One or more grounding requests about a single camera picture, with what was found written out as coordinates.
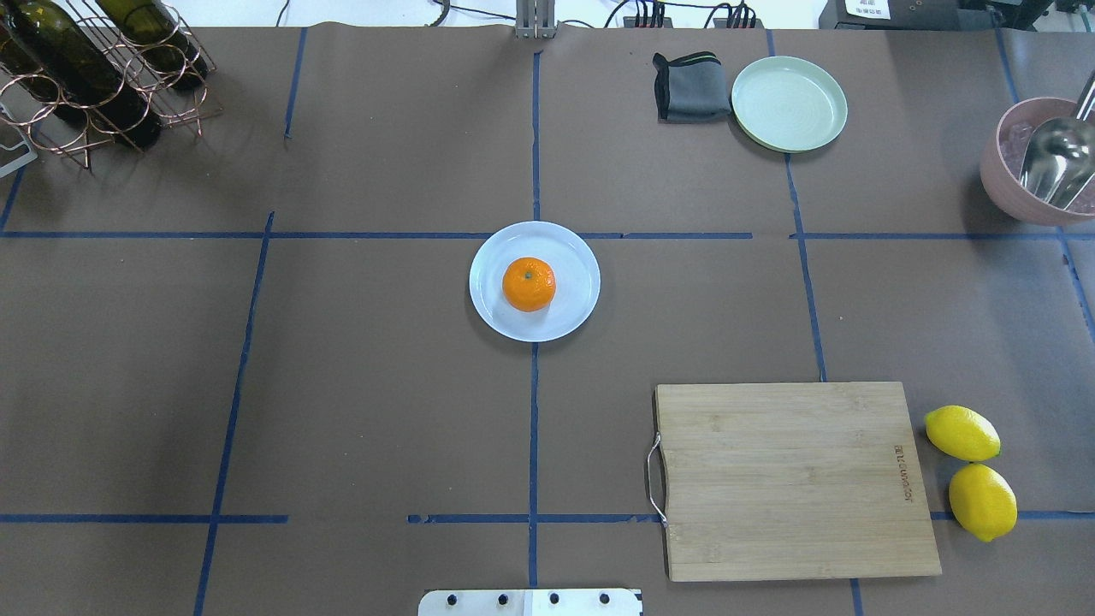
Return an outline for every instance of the cutting board handle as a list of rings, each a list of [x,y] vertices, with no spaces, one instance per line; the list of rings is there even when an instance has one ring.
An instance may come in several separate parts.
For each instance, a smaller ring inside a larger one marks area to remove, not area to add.
[[[654,444],[650,445],[650,451],[646,453],[646,497],[650,499],[650,504],[654,505],[654,511],[658,512],[658,518],[661,519],[662,528],[669,527],[669,521],[666,520],[666,514],[661,512],[661,508],[658,507],[657,501],[654,500],[654,479],[650,476],[650,458],[654,457],[654,452],[661,449],[661,433],[654,433]]]

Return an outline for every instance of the plate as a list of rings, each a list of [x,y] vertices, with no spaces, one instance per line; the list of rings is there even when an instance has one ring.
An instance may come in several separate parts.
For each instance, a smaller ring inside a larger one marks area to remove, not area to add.
[[[502,293],[502,275],[521,256],[535,256],[555,271],[555,297],[535,313],[522,313]],[[601,269],[589,245],[554,222],[528,220],[487,237],[472,259],[468,289],[480,317],[498,334],[521,342],[546,342],[578,328],[601,292]]]
[[[820,148],[848,121],[848,98],[831,74],[802,58],[761,58],[738,73],[734,116],[754,141],[781,152]]]

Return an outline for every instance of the yellow lemon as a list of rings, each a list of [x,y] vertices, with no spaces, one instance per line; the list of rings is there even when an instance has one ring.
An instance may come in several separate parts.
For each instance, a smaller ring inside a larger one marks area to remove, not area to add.
[[[961,527],[982,542],[1011,532],[1018,519],[1015,493],[999,473],[970,464],[950,479],[950,511]]]
[[[989,420],[966,407],[942,407],[924,416],[927,440],[944,454],[966,462],[1000,455],[1000,437]]]

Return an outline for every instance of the cutting board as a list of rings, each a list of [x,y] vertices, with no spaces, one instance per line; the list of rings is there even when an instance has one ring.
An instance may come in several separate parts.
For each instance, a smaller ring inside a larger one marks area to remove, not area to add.
[[[676,582],[938,576],[900,383],[659,385]]]

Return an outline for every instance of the metal spoon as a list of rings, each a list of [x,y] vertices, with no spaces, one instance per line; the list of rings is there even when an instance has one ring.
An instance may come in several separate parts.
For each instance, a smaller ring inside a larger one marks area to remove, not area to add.
[[[1072,117],[1047,119],[1030,135],[1019,183],[1034,196],[1068,209],[1095,175],[1095,126],[1085,118],[1095,105],[1095,72],[1087,78]]]

